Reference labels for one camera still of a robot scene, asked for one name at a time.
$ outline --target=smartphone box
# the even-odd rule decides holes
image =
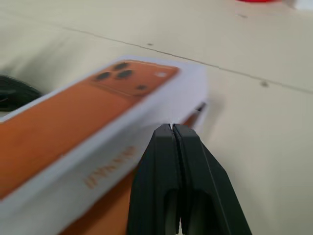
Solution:
[[[123,56],[2,117],[0,234],[60,233],[135,168],[160,125],[201,128],[205,104],[205,66]]]

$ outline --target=cardboard packaging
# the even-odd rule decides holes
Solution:
[[[206,83],[199,64],[123,56],[2,117],[0,234],[63,231],[135,168],[156,128],[201,127]]]

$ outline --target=orange smartphone image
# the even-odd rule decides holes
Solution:
[[[174,78],[172,66],[124,60],[0,124],[0,198]]]

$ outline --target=white box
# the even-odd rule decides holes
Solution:
[[[206,102],[205,66],[123,56],[2,117],[0,234],[58,234]]]

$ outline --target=phone box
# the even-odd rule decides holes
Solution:
[[[0,234],[58,234],[135,168],[160,125],[201,127],[206,103],[205,66],[123,56],[2,117]]]

